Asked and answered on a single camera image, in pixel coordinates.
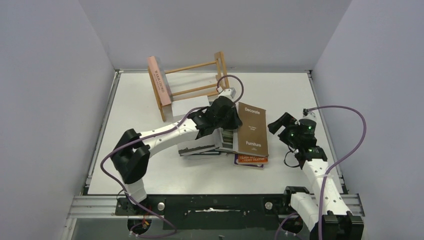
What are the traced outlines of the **brown Decorate Furniture book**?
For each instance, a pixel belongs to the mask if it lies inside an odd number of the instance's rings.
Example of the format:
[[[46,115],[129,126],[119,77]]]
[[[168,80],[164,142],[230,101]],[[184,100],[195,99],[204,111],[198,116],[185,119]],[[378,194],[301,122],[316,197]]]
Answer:
[[[266,110],[243,102],[238,102],[236,109],[242,125],[233,133],[233,151],[242,155],[267,157]]]

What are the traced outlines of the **grey magazine-style book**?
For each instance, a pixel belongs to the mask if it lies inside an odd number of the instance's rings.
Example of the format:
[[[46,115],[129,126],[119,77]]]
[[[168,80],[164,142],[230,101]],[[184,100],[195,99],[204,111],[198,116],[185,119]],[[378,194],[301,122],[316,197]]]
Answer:
[[[215,149],[221,152],[234,152],[234,131],[218,128],[214,136]]]

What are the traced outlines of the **pink Warm Chord book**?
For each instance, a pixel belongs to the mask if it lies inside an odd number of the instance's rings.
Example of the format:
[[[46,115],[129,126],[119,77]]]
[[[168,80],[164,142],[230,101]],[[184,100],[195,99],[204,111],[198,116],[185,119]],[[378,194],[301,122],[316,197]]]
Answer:
[[[163,106],[170,105],[173,101],[173,97],[160,58],[157,56],[149,56],[147,58],[147,63],[153,76],[160,103]]]

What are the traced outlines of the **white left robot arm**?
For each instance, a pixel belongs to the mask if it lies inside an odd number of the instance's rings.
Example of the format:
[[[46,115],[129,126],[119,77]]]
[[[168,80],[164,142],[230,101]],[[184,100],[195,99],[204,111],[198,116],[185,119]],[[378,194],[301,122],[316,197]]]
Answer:
[[[118,183],[133,204],[141,203],[147,198],[143,177],[151,157],[180,143],[209,136],[216,129],[236,130],[242,124],[235,103],[220,96],[210,106],[196,107],[165,127],[145,133],[131,128],[109,156],[121,177]]]

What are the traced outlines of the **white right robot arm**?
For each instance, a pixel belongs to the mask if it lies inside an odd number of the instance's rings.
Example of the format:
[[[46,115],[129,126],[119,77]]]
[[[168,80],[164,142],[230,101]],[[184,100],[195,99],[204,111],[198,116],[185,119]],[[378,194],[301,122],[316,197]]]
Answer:
[[[361,240],[364,221],[353,214],[330,176],[327,155],[315,137],[316,126],[315,114],[307,111],[301,119],[285,112],[267,126],[271,134],[281,130],[279,140],[294,150],[294,157],[310,182],[310,187],[286,187],[281,207],[302,218],[311,240]]]

